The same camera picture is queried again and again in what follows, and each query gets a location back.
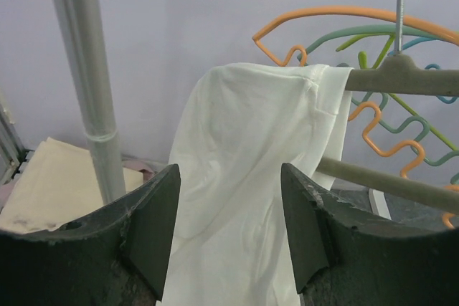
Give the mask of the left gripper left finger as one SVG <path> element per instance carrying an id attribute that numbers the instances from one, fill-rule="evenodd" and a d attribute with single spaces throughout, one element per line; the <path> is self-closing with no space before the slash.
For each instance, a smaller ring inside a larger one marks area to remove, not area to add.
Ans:
<path id="1" fill-rule="evenodd" d="M 179 193 L 173 164 L 55 231 L 3 231 L 1 303 L 155 305 L 164 293 Z"/>

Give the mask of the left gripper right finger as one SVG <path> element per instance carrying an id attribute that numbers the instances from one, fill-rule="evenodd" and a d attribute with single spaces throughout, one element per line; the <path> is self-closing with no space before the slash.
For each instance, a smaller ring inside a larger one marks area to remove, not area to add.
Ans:
<path id="1" fill-rule="evenodd" d="M 307 305 L 456 305 L 458 231 L 428 231 L 355 207 L 281 168 L 297 293 Z"/>

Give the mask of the white t shirt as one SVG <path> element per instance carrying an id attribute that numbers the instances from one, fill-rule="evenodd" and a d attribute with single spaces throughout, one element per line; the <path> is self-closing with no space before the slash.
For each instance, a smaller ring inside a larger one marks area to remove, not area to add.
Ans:
<path id="1" fill-rule="evenodd" d="M 214 67 L 190 94 L 169 161 L 181 191 L 164 305 L 298 305 L 280 170 L 324 188 L 340 160 L 348 67 Z"/>

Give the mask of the grey hanger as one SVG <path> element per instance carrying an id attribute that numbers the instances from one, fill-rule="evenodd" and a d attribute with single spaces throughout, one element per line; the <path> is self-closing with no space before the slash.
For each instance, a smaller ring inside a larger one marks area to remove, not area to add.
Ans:
<path id="1" fill-rule="evenodd" d="M 404 0 L 397 0 L 394 54 L 378 69 L 353 70 L 346 89 L 350 91 L 394 92 L 408 95 L 458 95 L 457 70 L 421 70 L 402 54 L 402 25 L 429 32 L 458 44 L 458 35 L 434 24 L 409 18 L 404 14 Z M 322 158 L 317 171 L 345 181 L 360 184 L 446 212 L 458 213 L 458 193 L 407 178 L 361 168 L 331 158 Z"/>

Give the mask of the yellow green hanger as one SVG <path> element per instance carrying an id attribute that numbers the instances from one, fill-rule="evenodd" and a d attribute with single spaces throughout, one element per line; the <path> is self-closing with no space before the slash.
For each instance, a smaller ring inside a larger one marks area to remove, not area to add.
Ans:
<path id="1" fill-rule="evenodd" d="M 378 57 L 376 58 L 374 64 L 371 67 L 371 68 L 375 69 L 375 68 L 380 66 L 380 64 L 383 62 L 385 57 L 391 56 L 393 54 L 393 50 L 390 50 L 390 49 L 391 49 L 391 46 L 394 43 L 395 34 L 385 34 L 385 33 L 381 33 L 381 32 L 380 33 L 374 33 L 374 34 L 357 34 L 357 35 L 354 35 L 349 40 L 347 40 L 346 42 L 344 42 L 343 44 L 341 44 L 340 46 L 338 46 L 336 48 L 336 52 L 340 52 L 340 51 L 343 51 L 343 50 L 349 48 L 351 45 L 355 44 L 356 42 L 358 42 L 361 39 L 366 39 L 366 38 L 369 38 L 369 37 L 376 37 L 376 36 L 388 36 L 388 39 L 387 39 L 386 43 L 384 44 L 384 46 L 383 46 L 381 52 L 379 53 Z M 417 38 L 409 41 L 408 43 L 404 44 L 403 47 L 405 49 L 407 49 L 407 48 L 410 48 L 410 47 L 412 47 L 412 46 L 414 46 L 416 44 L 419 44 L 419 43 L 422 43 L 422 42 L 427 42 L 427 41 L 432 41 L 432 40 L 436 40 L 436 39 L 426 38 L 426 37 L 417 37 Z M 365 51 L 360 51 L 358 53 L 358 62 L 359 62 L 359 66 L 360 66 L 361 69 L 368 69 L 369 68 L 368 62 L 367 62 L 367 53 Z M 440 70 L 441 68 L 440 68 L 440 66 L 438 64 L 429 64 L 428 66 L 426 66 L 425 69 L 426 70 L 431 70 L 431 69 Z M 369 98 L 372 96 L 372 94 L 373 94 L 373 92 L 366 92 L 365 96 L 360 101 L 355 100 L 353 98 L 352 102 L 355 105 L 359 105 L 360 103 L 366 102 L 367 100 L 369 100 Z M 386 107 L 389 97 L 391 97 L 395 102 L 397 102 L 402 108 L 404 108 L 410 114 L 410 117 L 408 117 L 408 119 L 406 119 L 403 122 L 403 124 L 400 125 L 399 128 L 393 128 L 392 126 L 390 126 L 387 123 L 385 123 L 383 120 L 380 120 L 379 124 L 382 127 L 384 127 L 386 130 L 388 130 L 391 133 L 401 133 L 408 124 L 410 124 L 413 121 L 417 121 L 417 122 L 422 124 L 423 129 L 422 129 L 422 132 L 413 140 L 415 140 L 417 142 L 420 142 L 424 137 L 427 136 L 427 134 L 432 133 L 440 141 L 442 141 L 447 147 L 449 147 L 449 149 L 451 149 L 451 151 L 458 151 L 458 147 L 456 147 L 455 144 L 453 144 L 449 139 L 447 139 L 437 128 L 431 126 L 431 124 L 429 124 L 426 119 L 424 119 L 422 116 L 420 116 L 401 97 L 399 97 L 398 95 L 396 95 L 394 93 L 380 92 L 380 94 L 382 96 L 382 101 L 381 101 L 381 104 L 379 105 L 379 109 L 381 110 L 381 112 Z M 445 104 L 452 104 L 458 99 L 458 97 L 456 97 L 456 96 L 455 97 L 450 97 L 450 99 L 447 99 L 445 96 L 436 96 L 436 97 L 439 100 L 441 100 L 443 103 L 445 103 Z"/>

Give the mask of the orange hanger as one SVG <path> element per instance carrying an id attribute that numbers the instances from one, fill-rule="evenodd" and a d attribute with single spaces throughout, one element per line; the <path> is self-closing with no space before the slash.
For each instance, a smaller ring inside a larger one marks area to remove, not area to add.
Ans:
<path id="1" fill-rule="evenodd" d="M 382 21 L 387 21 L 389 23 L 394 24 L 394 28 L 392 31 L 390 31 L 390 34 L 395 34 L 395 23 L 394 20 L 396 19 L 396 12 L 391 12 L 383 9 L 370 9 L 370 8 L 364 8 L 364 7 L 358 7 L 358 6 L 320 6 L 320 7 L 314 7 L 314 8 L 307 8 L 307 9 L 299 9 L 295 11 L 290 11 L 288 13 L 282 14 L 278 16 L 276 19 L 272 20 L 269 24 L 265 25 L 261 30 L 259 30 L 252 38 L 253 42 L 274 62 L 276 65 L 285 67 L 289 64 L 291 61 L 294 52 L 299 51 L 301 54 L 300 58 L 300 64 L 305 65 L 308 59 L 308 54 L 313 51 L 312 47 L 305 48 L 301 44 L 294 45 L 290 48 L 289 52 L 287 53 L 286 57 L 284 59 L 279 59 L 277 58 L 262 42 L 262 38 L 271 33 L 273 30 L 275 30 L 277 27 L 279 27 L 281 24 L 294 20 L 294 19 L 299 19 L 299 18 L 304 18 L 304 17 L 311 17 L 311 16 L 326 16 L 326 15 L 342 15 L 342 16 L 359 16 L 359 17 L 365 17 L 369 19 L 378 19 Z M 402 25 L 402 28 L 404 27 L 409 27 L 410 29 L 415 29 L 417 31 L 424 32 L 422 30 L 410 27 L 406 24 Z M 437 37 L 429 32 L 424 32 L 432 37 L 441 39 L 443 41 L 443 38 Z M 362 110 L 365 110 L 367 108 L 371 108 L 374 111 L 374 118 L 373 120 L 365 127 L 365 129 L 362 132 L 362 138 L 364 141 L 367 143 L 367 145 L 379 156 L 381 157 L 390 157 L 393 156 L 394 154 L 398 153 L 400 150 L 402 150 L 405 147 L 410 147 L 417 155 L 416 158 L 409 162 L 400 172 L 398 177 L 403 177 L 403 178 L 408 178 L 408 173 L 413 169 L 418 167 L 422 162 L 425 161 L 425 150 L 424 148 L 420 145 L 419 142 L 415 140 L 403 140 L 396 144 L 393 148 L 390 150 L 381 150 L 378 148 L 378 146 L 371 140 L 369 134 L 370 132 L 376 127 L 376 125 L 379 123 L 379 121 L 382 119 L 382 112 L 379 109 L 379 106 L 371 101 L 366 101 L 360 103 L 356 109 L 350 114 L 349 119 L 353 120 L 356 118 Z M 450 184 L 444 187 L 448 190 L 454 191 L 458 193 L 458 185 L 456 184 Z M 452 216 L 456 215 L 454 213 L 446 212 L 444 211 L 444 217 L 443 217 L 443 222 L 444 224 L 448 227 L 451 228 L 452 224 L 450 223 L 450 219 Z"/>

